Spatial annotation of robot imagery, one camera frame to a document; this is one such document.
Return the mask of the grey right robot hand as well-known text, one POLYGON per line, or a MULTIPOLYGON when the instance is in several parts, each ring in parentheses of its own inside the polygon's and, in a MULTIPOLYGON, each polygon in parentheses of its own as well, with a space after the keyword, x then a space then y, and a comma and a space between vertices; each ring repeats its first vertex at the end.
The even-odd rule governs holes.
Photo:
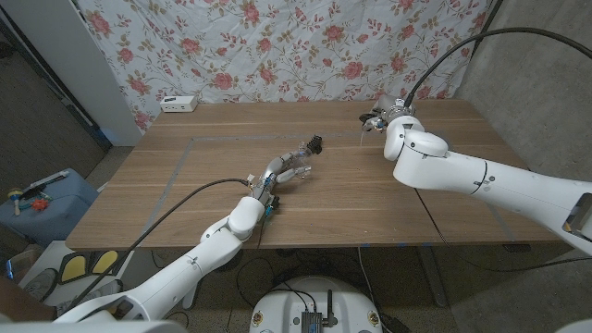
POLYGON ((359 116, 362 122, 362 131, 376 130, 383 132, 397 117, 413 117, 413 106, 406 106, 405 101, 390 95, 381 95, 372 109, 359 116))

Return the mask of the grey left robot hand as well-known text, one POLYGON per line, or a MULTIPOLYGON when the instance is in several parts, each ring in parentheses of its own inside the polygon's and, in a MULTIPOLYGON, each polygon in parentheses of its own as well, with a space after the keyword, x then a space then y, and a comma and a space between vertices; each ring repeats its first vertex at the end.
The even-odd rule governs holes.
POLYGON ((306 164, 306 159, 311 154, 310 150, 305 150, 275 157, 253 185, 251 196, 262 205, 267 205, 277 184, 285 183, 296 176, 304 176, 311 171, 312 167, 306 164))

